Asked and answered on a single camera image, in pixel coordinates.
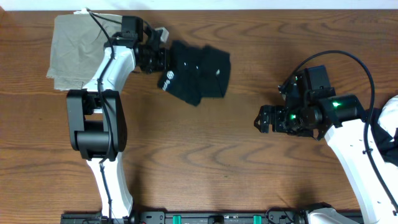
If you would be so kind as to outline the black polo shirt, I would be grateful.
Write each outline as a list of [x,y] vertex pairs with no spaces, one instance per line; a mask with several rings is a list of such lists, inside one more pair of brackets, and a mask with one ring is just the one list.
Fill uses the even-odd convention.
[[157,83],[159,89],[193,106],[202,98],[225,96],[231,74],[230,53],[175,40],[169,56],[168,67]]

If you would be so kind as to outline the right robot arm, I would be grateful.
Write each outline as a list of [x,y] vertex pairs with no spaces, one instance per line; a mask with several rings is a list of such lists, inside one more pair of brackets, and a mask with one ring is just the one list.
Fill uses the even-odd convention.
[[397,223],[397,97],[365,111],[354,95],[311,91],[264,105],[254,120],[262,133],[324,139],[359,203],[363,223]]

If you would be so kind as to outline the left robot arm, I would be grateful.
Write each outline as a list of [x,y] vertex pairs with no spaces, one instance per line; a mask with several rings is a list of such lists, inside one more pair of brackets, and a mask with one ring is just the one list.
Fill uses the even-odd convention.
[[166,68],[165,37],[140,39],[112,37],[93,78],[67,93],[67,115],[72,148],[91,169],[102,209],[96,218],[80,223],[135,223],[134,199],[126,183],[123,152],[127,124],[121,92],[136,67],[146,72]]

